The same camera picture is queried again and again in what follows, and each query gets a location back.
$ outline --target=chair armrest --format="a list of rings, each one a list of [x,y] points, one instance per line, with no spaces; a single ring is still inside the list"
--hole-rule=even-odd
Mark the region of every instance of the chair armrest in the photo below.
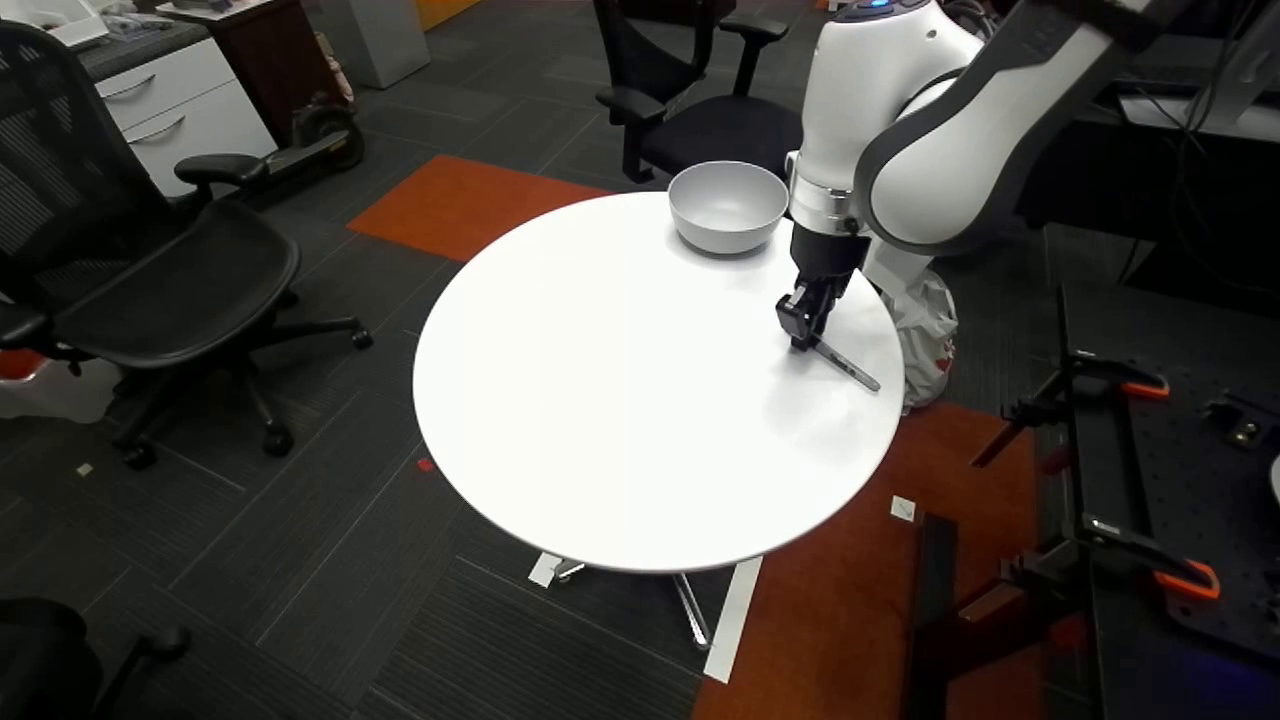
[[[596,92],[596,102],[608,107],[610,124],[654,124],[668,118],[668,104],[634,88]]]
[[[0,300],[0,347],[29,347],[47,327],[42,313]]]
[[[784,22],[733,12],[719,22],[719,33],[736,33],[743,42],[743,57],[736,65],[733,98],[752,98],[756,61],[768,44],[788,37]]]
[[[171,170],[181,180],[195,186],[195,187],[208,187],[208,186],[257,186],[268,175],[268,166],[259,157],[233,157],[233,151],[218,151],[218,157],[187,157]]]

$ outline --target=gray bowl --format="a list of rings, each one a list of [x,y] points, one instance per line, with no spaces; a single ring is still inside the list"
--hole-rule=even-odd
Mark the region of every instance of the gray bowl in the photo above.
[[[674,233],[708,255],[743,255],[784,219],[788,186],[738,159],[691,166],[668,186]]]

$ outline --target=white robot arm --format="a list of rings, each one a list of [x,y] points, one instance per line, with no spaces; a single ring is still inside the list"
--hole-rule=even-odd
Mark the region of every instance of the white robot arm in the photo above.
[[[893,300],[933,255],[1013,211],[1027,166],[1186,0],[1020,0],[980,44],[936,0],[839,0],[814,42],[792,151],[792,262],[776,317],[814,347],[848,277]]]

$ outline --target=white round table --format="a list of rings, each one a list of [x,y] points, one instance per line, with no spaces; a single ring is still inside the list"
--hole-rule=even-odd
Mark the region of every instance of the white round table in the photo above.
[[[855,277],[822,341],[881,392],[792,354],[788,224],[756,255],[681,246],[665,194],[536,216],[437,300],[413,365],[425,445],[515,540],[614,573],[765,556],[839,511],[904,407],[897,327]]]

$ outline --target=black office chair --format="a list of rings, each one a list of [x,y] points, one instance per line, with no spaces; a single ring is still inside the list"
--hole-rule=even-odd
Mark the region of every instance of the black office chair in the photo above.
[[[175,661],[187,629],[139,637],[105,689],[105,664],[88,648],[84,616],[69,603],[24,598],[0,601],[0,718],[4,720],[108,720],[122,681],[144,661]]]
[[[198,194],[166,204],[111,124],[76,52],[0,22],[0,347],[50,361],[111,361],[137,396],[120,449],[150,465],[147,426],[192,380],[229,369],[282,455],[290,437],[259,387],[252,347],[312,334],[372,338],[358,319],[277,324],[298,248],[259,224],[216,180],[252,186],[259,159],[211,157],[181,170]]]
[[[799,118],[752,98],[756,61],[788,33],[784,25],[719,22],[715,0],[686,0],[696,5],[691,57],[681,61],[646,42],[618,0],[593,5],[610,79],[596,102],[610,124],[625,124],[625,172],[632,180],[650,180],[650,170],[670,175],[700,159],[748,159],[784,175],[784,157],[799,149]],[[743,37],[733,98],[668,111],[702,77],[715,30]]]

